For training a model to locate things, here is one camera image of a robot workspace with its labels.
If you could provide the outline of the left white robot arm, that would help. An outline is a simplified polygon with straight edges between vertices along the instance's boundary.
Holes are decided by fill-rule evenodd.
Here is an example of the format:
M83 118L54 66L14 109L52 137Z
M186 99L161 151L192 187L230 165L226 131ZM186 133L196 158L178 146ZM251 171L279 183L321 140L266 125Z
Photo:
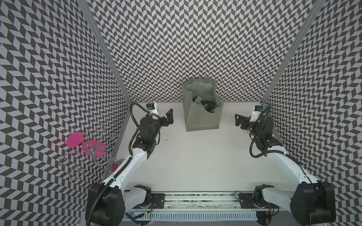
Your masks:
M148 186L136 185L127 189L128 183L136 171L149 159L160 138L160 130L173 124L173 110L164 117L147 111L140 122L136 122L128 151L129 155L121 165L101 183L94 183L88 190L85 224L90 226L118 226L127 216L141 225L128 211L134 207L150 207L152 191Z

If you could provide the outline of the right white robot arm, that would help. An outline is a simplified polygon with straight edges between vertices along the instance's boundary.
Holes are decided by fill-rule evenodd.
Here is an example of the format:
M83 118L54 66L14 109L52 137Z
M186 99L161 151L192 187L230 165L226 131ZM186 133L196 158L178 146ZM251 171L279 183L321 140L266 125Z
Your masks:
M249 132L249 154L258 159L267 157L283 172L295 188L293 195L262 184L251 196L257 208L282 208L302 226L333 223L337 219L334 187L303 168L273 134L273 119L262 112L257 118L235 115L235 125Z

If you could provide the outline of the grey square analog clock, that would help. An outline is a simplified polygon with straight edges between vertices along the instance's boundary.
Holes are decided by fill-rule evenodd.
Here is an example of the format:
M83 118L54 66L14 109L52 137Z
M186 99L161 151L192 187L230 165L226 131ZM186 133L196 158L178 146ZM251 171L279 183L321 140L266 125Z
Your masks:
M196 104L200 104L202 100L203 100L202 97L197 96L197 97L193 100L193 102L196 103Z

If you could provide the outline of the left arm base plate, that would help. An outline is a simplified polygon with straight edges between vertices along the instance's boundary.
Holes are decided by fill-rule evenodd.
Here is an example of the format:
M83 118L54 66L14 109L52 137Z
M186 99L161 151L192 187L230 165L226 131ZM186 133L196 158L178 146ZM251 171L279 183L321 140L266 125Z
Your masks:
M165 205L166 194L164 193L152 193L150 209L163 209Z

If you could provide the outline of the green rectangular analog clock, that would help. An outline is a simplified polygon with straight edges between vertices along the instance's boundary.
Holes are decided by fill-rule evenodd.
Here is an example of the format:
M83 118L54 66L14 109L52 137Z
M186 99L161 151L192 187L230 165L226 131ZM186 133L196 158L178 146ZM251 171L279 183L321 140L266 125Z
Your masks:
M215 112L218 109L217 103L213 101L201 101L204 109L210 113Z

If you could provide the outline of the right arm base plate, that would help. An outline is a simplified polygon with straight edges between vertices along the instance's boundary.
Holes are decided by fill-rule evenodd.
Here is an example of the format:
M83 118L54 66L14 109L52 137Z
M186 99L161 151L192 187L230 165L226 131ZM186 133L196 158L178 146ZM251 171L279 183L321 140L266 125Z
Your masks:
M254 203L254 195L251 193L237 192L234 197L238 200L241 209L278 210L280 207L271 203L257 205Z

